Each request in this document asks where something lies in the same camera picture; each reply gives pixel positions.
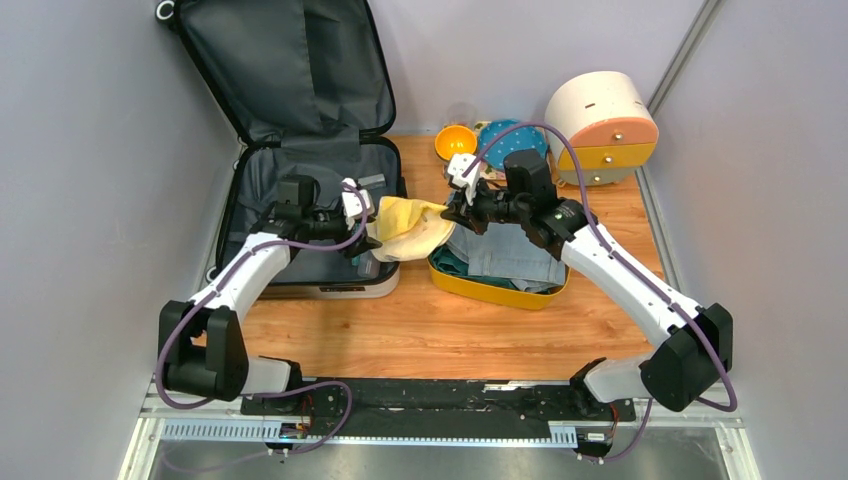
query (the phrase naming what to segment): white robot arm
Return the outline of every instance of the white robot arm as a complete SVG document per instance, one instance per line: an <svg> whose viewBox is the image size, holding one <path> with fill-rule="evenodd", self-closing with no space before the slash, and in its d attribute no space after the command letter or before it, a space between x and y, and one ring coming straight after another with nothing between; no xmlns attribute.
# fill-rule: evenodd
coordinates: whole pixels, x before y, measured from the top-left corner
<svg viewBox="0 0 848 480"><path fill-rule="evenodd" d="M730 314L719 304L702 308L668 286L621 248L597 219L590 223L580 203L557 198L548 165L538 153L525 150L507 157L505 189L479 182L474 158L451 159L446 176L460 194L452 197L442 216L478 234L489 222L520 224L531 243L598 285L655 347L649 355L586 365L571 381L585 390L587 401L654 397L666 408L681 411L715 383L719 373L681 313L693 319L725 371L730 369Z"/></svg>
<svg viewBox="0 0 848 480"><path fill-rule="evenodd" d="M227 401L285 391L292 369L299 367L286 360L248 356L241 322L265 287L301 248L334 249L304 242L346 242L349 245L343 253L349 257L379 246L353 233L357 220L374 213L368 191L352 193L356 185L352 179L345 179L343 184L351 191L342 193L342 201L333 209L318 209L314 206L314 179L284 177L278 184L277 202L254 225L253 233L220 274L187 302L165 305L159 316L160 355L169 337L176 335L164 352L165 362L159 372L165 388ZM187 312L198 306L202 308L185 322ZM185 327L178 329L181 322ZM194 345L191 339L204 332L206 346Z"/></svg>

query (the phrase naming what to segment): yellow box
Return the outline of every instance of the yellow box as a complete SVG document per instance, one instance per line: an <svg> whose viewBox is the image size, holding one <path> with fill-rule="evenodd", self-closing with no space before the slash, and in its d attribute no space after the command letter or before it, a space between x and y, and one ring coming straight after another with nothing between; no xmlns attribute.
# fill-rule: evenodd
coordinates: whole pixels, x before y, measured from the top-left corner
<svg viewBox="0 0 848 480"><path fill-rule="evenodd" d="M567 268L565 271L565 285L553 289L552 293L528 293L450 276L436 270L430 257L427 257L427 264L430 268L430 278L433 280L433 283L446 292L497 305L524 308L527 310L541 310L548 306L568 286L568 278L571 275L571 269Z"/></svg>

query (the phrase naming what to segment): blue bowl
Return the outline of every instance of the blue bowl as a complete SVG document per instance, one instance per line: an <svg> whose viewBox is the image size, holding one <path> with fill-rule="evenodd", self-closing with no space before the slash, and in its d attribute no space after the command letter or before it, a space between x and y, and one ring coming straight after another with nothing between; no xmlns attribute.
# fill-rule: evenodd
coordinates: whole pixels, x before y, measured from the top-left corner
<svg viewBox="0 0 848 480"><path fill-rule="evenodd" d="M508 127L519 123L518 120L495 120L486 125L480 130L480 150L486 148L499 133L506 130ZM507 155L518 150L536 149L543 158L548 151L548 142L545 136L534 127L524 127L510 133L506 137L498 141L498 144L492 147L484 157L486 163L493 168L503 170L503 161Z"/></svg>

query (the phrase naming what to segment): black suitcase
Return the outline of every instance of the black suitcase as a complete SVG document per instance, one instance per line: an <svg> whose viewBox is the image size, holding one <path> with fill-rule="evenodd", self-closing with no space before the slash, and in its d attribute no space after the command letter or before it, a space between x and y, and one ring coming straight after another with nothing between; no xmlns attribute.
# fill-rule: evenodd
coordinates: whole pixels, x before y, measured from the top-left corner
<svg viewBox="0 0 848 480"><path fill-rule="evenodd" d="M377 206L383 195L406 196L400 154L382 136L395 100L366 0L176 0L160 3L157 17L179 35L246 145L215 270L241 248L284 174L315 177L323 206L339 197L344 177L382 174L385 185L369 189ZM366 279L340 253L301 251L263 296L377 297L398 279L397 263Z"/></svg>

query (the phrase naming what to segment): yellow cloth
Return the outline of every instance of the yellow cloth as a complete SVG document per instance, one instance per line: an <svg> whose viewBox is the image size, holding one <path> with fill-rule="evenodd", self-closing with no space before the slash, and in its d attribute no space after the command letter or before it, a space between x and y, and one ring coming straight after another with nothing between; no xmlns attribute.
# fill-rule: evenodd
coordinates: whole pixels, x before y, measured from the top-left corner
<svg viewBox="0 0 848 480"><path fill-rule="evenodd" d="M427 258L453 233L456 224L439 216L444 205L424 200L383 197L377 219L368 224L368 234L383 246L371 250L381 262Z"/></svg>

